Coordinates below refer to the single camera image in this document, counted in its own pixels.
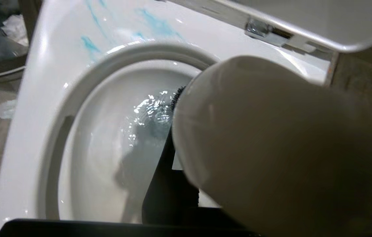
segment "chrome hinge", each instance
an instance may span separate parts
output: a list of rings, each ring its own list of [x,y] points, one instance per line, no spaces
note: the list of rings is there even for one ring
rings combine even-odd
[[[262,21],[250,18],[246,24],[244,33],[255,39],[273,44],[275,46],[283,46],[292,37],[290,33],[274,28]]]

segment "toilet lid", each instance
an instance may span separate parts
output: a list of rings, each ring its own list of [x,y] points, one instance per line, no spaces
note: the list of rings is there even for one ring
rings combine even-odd
[[[372,1],[342,0],[171,0],[241,29],[251,20],[273,31],[258,39],[278,41],[306,51],[318,45],[341,52],[372,46]]]

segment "black bristles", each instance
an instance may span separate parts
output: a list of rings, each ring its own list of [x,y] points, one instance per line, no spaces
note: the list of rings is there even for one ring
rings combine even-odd
[[[177,100],[179,100],[180,98],[180,95],[182,94],[183,90],[185,89],[186,87],[180,87],[177,92],[175,93],[173,99],[171,100],[171,104],[170,104],[170,108],[171,108],[171,111],[174,111],[174,108],[176,107],[176,104],[177,104]]]

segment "blue stain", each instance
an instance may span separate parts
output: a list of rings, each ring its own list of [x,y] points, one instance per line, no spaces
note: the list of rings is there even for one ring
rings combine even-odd
[[[161,36],[178,36],[180,39],[183,39],[177,31],[171,28],[170,24],[166,20],[157,18],[146,9],[138,9],[137,11],[148,23],[153,33]]]
[[[131,37],[131,40],[145,40],[145,37],[142,35],[141,32],[134,33]]]
[[[106,5],[106,3],[104,2],[104,0],[100,0],[100,4],[101,4],[101,6],[103,6],[104,8],[107,8],[107,5]]]
[[[97,46],[95,46],[95,44],[87,36],[82,36],[81,40],[84,43],[84,46],[88,51],[88,55],[91,58],[91,60],[95,61],[94,53],[101,53],[100,49],[98,49]]]
[[[97,25],[98,29],[100,30],[100,32],[102,33],[102,35],[103,35],[106,39],[108,39],[107,34],[104,32],[103,28],[101,27],[100,22],[98,21],[97,16],[95,15],[94,11],[92,10],[91,3],[89,2],[89,0],[85,0],[85,3],[87,4],[87,7],[88,7],[88,9],[89,9],[89,12],[91,13],[92,19],[94,20],[94,22],[95,22],[95,24]]]
[[[112,13],[112,11],[110,11],[110,10],[108,9],[106,2],[105,2],[104,0],[99,0],[99,2],[100,2],[100,5],[101,5],[103,8],[105,8],[105,9],[110,13],[111,18],[112,18],[113,20],[115,20],[114,14]]]

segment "toilet bowl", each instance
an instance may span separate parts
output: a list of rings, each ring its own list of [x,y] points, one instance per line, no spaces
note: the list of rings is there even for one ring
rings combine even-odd
[[[17,218],[140,223],[173,93],[238,55],[315,84],[330,63],[170,2],[46,1],[1,166],[0,229]]]

